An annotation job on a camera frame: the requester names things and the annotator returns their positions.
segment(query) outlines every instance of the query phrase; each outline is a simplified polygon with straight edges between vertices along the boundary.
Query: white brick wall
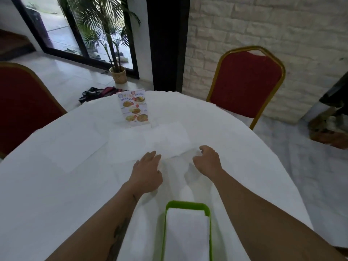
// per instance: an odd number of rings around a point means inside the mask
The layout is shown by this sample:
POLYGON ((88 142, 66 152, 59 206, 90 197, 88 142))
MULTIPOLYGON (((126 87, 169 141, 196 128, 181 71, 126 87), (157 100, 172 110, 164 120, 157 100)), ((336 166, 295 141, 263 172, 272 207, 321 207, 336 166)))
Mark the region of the white brick wall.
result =
POLYGON ((296 123, 348 71, 348 0, 191 0, 183 92, 208 95, 217 62, 260 45, 283 61, 264 115, 296 123))

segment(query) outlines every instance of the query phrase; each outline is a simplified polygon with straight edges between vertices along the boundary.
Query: sliding glass door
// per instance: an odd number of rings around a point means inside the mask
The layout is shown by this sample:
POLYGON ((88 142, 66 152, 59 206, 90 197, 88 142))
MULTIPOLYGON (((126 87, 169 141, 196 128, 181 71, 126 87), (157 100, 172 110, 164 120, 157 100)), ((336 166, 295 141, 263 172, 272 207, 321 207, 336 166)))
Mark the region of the sliding glass door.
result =
MULTIPOLYGON (((86 44, 71 9, 66 4, 61 5, 64 0, 12 1, 45 53, 105 70, 111 67, 104 47, 93 48, 86 44)), ((124 20, 130 26, 128 14, 124 14, 124 20)), ((120 45, 121 65, 128 76, 139 78, 131 31, 128 40, 129 46, 120 45)))

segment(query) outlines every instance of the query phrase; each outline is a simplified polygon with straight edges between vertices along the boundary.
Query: red chair backrest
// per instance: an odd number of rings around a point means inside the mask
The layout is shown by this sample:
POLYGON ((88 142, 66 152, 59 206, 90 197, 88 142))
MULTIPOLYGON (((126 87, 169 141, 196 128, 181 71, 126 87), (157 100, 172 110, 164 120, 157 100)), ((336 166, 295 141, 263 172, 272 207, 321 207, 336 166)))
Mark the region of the red chair backrest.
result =
POLYGON ((266 55, 233 51, 221 57, 208 100, 228 111, 255 118, 284 69, 266 55))
POLYGON ((67 112, 29 68, 0 63, 0 155, 67 112))

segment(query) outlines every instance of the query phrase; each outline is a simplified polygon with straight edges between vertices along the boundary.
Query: laminated menu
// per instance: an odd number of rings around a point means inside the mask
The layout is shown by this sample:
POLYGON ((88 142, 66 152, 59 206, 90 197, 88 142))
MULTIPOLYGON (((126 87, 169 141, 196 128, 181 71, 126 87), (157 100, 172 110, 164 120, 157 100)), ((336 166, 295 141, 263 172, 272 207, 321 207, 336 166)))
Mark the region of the laminated menu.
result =
POLYGON ((148 108, 145 90, 135 90, 117 93, 123 117, 132 125, 148 123, 148 108))

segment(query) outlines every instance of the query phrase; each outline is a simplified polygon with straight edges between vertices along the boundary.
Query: potted plant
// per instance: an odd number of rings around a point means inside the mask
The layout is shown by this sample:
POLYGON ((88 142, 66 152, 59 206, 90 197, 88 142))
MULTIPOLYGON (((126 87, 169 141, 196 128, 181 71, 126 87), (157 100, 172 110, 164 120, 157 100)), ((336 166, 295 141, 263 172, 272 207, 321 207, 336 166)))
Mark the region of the potted plant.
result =
POLYGON ((69 5, 72 9, 76 24, 83 34, 86 44, 93 48, 102 45, 112 64, 110 72, 115 83, 126 83, 126 69, 121 66, 119 51, 120 45, 129 46, 127 31, 130 31, 130 27, 124 21, 124 13, 135 17, 140 25, 139 18, 128 10, 125 0, 66 1, 65 5, 69 5))

